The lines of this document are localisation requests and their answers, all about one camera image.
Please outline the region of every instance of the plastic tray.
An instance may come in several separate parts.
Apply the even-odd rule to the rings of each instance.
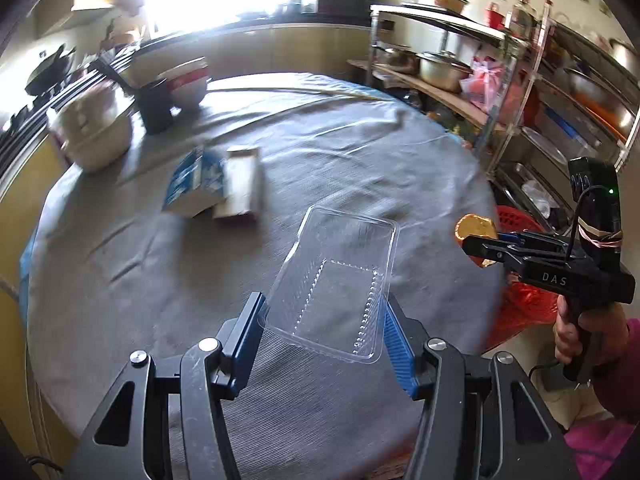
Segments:
[[[263,307],[263,325],[290,344],[375,362],[397,231],[390,220],[309,208]]]

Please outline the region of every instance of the frying pan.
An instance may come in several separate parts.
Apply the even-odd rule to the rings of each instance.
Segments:
[[[62,52],[64,49],[65,44],[63,43],[53,54],[44,59],[36,69],[31,72],[27,86],[24,88],[27,94],[31,96],[44,94],[44,92],[49,90],[53,85],[60,83],[65,78],[71,70],[76,48],[73,47],[63,56]]]

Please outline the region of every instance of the pink plastic bag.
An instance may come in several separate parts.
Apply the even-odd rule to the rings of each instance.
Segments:
[[[460,81],[462,93],[472,104],[483,112],[489,113],[500,88],[504,65],[499,61],[474,61],[471,68],[474,71],[473,75]],[[503,124],[510,122],[522,100],[522,86],[518,82],[519,79],[517,76],[513,78],[507,97],[502,104],[498,120]]]

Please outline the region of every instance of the wooden shelf board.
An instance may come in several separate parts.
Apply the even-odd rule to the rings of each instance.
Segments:
[[[366,61],[348,59],[347,63],[364,70],[367,69]],[[453,94],[451,92],[447,92],[446,90],[441,90],[440,88],[436,88],[435,86],[424,82],[422,79],[418,79],[417,77],[408,74],[401,74],[384,65],[376,64],[374,65],[374,69],[379,70],[383,73],[390,74],[398,78],[400,81],[406,83],[411,88],[414,88],[420,92],[427,94],[429,97],[436,99],[436,101],[441,102],[447,108],[453,110],[455,113],[462,115],[467,121],[472,123],[474,126],[477,126],[478,128],[482,128],[486,123],[487,114],[485,114],[480,108],[477,108],[475,105],[471,104],[469,101],[464,100],[458,94]],[[504,132],[506,131],[506,128],[503,124],[498,123],[496,124],[495,130],[497,132]]]

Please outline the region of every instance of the gray tablecloth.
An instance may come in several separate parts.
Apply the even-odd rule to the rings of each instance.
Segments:
[[[219,88],[322,87],[382,94],[309,74],[244,76]],[[28,343],[36,379],[81,433],[132,350],[182,354],[268,292],[315,203],[400,224],[392,291],[431,335],[478,351],[501,270],[456,245],[468,212],[495,216],[473,156],[393,100],[286,91],[209,94],[160,136],[136,122],[132,149],[106,170],[70,168],[49,193],[36,236]],[[171,172],[193,146],[258,144],[266,175],[259,222],[161,211]],[[383,462],[414,434],[421,405],[388,356],[348,364],[266,334],[246,390],[225,405],[243,478],[337,479]],[[172,416],[173,434],[179,417]],[[174,462],[181,460],[179,440]]]

